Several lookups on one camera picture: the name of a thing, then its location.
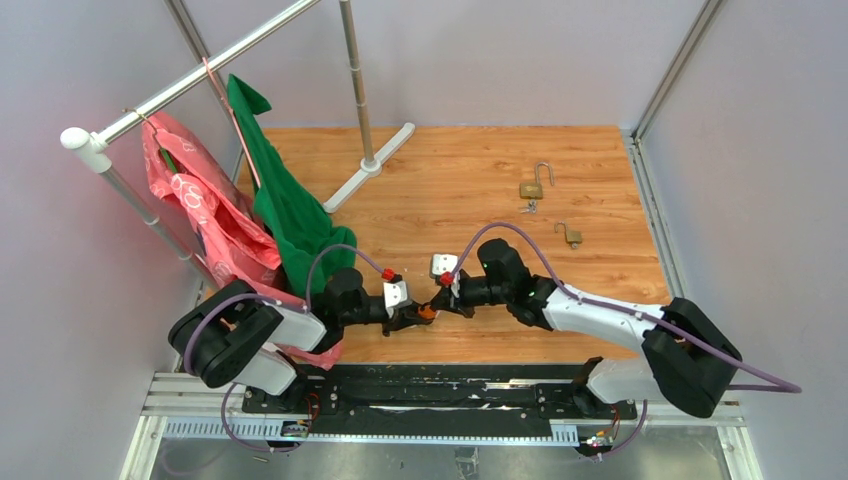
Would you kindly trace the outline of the green garment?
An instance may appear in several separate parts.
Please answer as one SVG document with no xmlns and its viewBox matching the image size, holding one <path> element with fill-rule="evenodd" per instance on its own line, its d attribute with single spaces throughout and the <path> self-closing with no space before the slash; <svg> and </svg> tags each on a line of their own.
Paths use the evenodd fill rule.
<svg viewBox="0 0 848 480">
<path fill-rule="evenodd" d="M 290 292 L 300 298 L 308 292 L 317 295 L 336 271 L 355 263 L 355 254 L 346 249 L 334 249 L 317 260 L 320 252 L 336 244 L 355 247 L 357 238 L 350 228 L 333 222 L 266 138 L 257 117 L 272 109 L 270 102 L 233 74 L 228 77 L 226 92 L 258 174 L 254 210 L 276 242 Z"/>
</svg>

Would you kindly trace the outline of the large brass padlock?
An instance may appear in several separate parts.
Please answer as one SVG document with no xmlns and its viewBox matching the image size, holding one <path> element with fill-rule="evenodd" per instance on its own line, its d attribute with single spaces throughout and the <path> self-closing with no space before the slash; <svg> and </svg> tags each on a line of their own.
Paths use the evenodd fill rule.
<svg viewBox="0 0 848 480">
<path fill-rule="evenodd" d="M 551 186 L 555 185 L 554 170 L 548 162 L 538 162 L 534 167 L 534 180 L 519 184 L 519 197 L 526 200 L 540 200 L 544 198 L 544 189 L 541 181 L 540 169 L 544 168 L 548 174 Z"/>
</svg>

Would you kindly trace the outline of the white metal clothes rack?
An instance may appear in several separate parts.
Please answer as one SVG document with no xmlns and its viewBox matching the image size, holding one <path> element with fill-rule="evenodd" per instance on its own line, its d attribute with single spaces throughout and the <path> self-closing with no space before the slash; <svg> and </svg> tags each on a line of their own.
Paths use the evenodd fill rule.
<svg viewBox="0 0 848 480">
<path fill-rule="evenodd" d="M 201 276 L 203 286 L 214 287 L 216 285 L 215 279 L 207 266 L 185 241 L 178 238 L 171 227 L 163 223 L 160 216 L 154 212 L 141 194 L 123 178 L 113 166 L 106 150 L 114 141 L 130 132 L 137 125 L 149 120 L 154 113 L 159 112 L 202 83 L 219 90 L 217 101 L 221 109 L 227 111 L 228 104 L 226 94 L 223 91 L 223 79 L 217 71 L 266 40 L 316 4 L 315 1 L 311 0 L 296 1 L 232 45 L 215 55 L 210 55 L 186 4 L 183 1 L 167 1 L 166 7 L 199 64 L 141 104 L 128 109 L 103 130 L 89 132 L 83 128 L 70 127 L 60 134 L 61 145 L 81 160 L 89 170 L 103 178 L 140 215 L 144 223 L 176 252 L 178 258 L 190 265 L 193 271 Z M 406 122 L 382 147 L 374 148 L 352 3 L 340 1 L 338 6 L 364 154 L 358 170 L 323 203 L 324 210 L 328 213 L 337 212 L 369 179 L 380 175 L 383 165 L 411 139 L 416 130 L 414 124 Z"/>
</svg>

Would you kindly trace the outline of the orange black Opel padlock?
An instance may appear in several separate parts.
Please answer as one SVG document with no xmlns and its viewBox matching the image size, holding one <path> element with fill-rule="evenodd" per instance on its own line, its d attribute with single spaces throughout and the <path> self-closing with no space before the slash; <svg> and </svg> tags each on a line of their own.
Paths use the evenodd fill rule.
<svg viewBox="0 0 848 480">
<path fill-rule="evenodd" d="M 418 307 L 417 315 L 422 323 L 430 324 L 437 317 L 438 311 L 434 310 L 430 304 L 423 304 Z"/>
</svg>

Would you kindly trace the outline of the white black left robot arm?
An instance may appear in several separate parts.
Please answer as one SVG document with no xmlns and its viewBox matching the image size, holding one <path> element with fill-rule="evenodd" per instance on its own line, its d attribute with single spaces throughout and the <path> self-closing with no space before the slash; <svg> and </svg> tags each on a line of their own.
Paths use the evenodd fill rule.
<svg viewBox="0 0 848 480">
<path fill-rule="evenodd" d="M 176 321 L 170 346 L 185 370 L 209 388 L 240 383 L 267 393 L 283 413 L 298 411 L 306 386 L 288 356 L 267 350 L 275 344 L 295 355 L 321 356 L 338 347 L 347 327 L 378 324 L 384 335 L 428 325 L 435 314 L 413 301 L 401 276 L 386 271 L 383 291 L 370 295 L 354 268 L 337 271 L 309 306 L 287 305 L 234 280 Z"/>
</svg>

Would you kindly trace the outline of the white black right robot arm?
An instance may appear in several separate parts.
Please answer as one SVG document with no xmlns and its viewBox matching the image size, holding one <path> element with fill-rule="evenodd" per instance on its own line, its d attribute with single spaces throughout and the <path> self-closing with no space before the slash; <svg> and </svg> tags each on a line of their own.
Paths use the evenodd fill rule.
<svg viewBox="0 0 848 480">
<path fill-rule="evenodd" d="M 596 417 L 624 400 L 665 400 L 687 415 L 709 418 L 729 389 L 741 355 L 694 302 L 627 303 L 561 288 L 531 273 L 501 238 L 484 242 L 477 258 L 480 276 L 460 269 L 455 255 L 432 257 L 440 289 L 430 309 L 470 318 L 478 307 L 503 306 L 525 326 L 588 335 L 638 353 L 630 360 L 586 361 L 570 392 L 580 415 Z"/>
</svg>

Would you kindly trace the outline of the pink patterned garment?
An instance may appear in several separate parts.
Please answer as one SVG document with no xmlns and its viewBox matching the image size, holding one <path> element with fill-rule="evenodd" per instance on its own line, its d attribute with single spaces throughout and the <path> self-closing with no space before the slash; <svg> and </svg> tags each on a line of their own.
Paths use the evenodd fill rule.
<svg viewBox="0 0 848 480">
<path fill-rule="evenodd" d="M 254 198 L 237 188 L 200 139 L 165 112 L 143 122 L 141 131 L 149 189 L 186 214 L 217 285 L 240 279 L 262 295 L 303 305 L 290 292 L 276 242 L 255 212 Z M 316 259 L 350 247 L 331 245 Z"/>
</svg>

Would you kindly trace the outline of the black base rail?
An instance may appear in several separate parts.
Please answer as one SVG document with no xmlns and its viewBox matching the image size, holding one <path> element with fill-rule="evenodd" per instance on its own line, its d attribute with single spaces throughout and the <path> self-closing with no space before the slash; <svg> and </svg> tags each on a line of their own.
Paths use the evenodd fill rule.
<svg viewBox="0 0 848 480">
<path fill-rule="evenodd" d="M 653 427 L 712 428 L 727 439 L 745 425 L 732 401 L 706 419 L 660 400 L 582 407 L 576 377 L 573 365 L 350 364 L 308 369 L 275 397 L 158 373 L 138 433 L 154 447 L 219 440 L 264 456 L 310 444 L 565 447 L 590 456 Z"/>
</svg>

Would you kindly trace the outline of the small brass padlock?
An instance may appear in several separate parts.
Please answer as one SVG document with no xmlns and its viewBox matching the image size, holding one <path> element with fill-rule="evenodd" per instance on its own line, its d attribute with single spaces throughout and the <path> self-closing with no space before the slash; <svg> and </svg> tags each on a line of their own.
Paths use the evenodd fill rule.
<svg viewBox="0 0 848 480">
<path fill-rule="evenodd" d="M 554 225 L 555 233 L 562 233 L 564 236 L 565 242 L 572 248 L 578 249 L 579 246 L 583 243 L 582 233 L 578 230 L 575 230 L 567 225 L 566 222 L 560 221 Z"/>
</svg>

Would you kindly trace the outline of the aluminium frame post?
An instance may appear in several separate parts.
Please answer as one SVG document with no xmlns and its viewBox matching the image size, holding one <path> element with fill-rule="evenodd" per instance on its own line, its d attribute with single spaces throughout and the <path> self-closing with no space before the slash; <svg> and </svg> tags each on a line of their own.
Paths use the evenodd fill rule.
<svg viewBox="0 0 848 480">
<path fill-rule="evenodd" d="M 723 6 L 722 1 L 709 0 L 701 3 L 694 21 L 677 47 L 635 127 L 622 132 L 665 284 L 668 292 L 673 295 L 685 294 L 686 282 L 676 265 L 675 247 L 662 206 L 657 199 L 657 189 L 645 140 L 665 101 L 670 97 L 677 81 L 680 80 L 687 64 Z M 740 416 L 728 426 L 718 425 L 716 432 L 722 444 L 723 458 L 728 467 L 729 476 L 732 479 L 760 479 L 762 471 L 753 451 L 745 419 Z"/>
</svg>

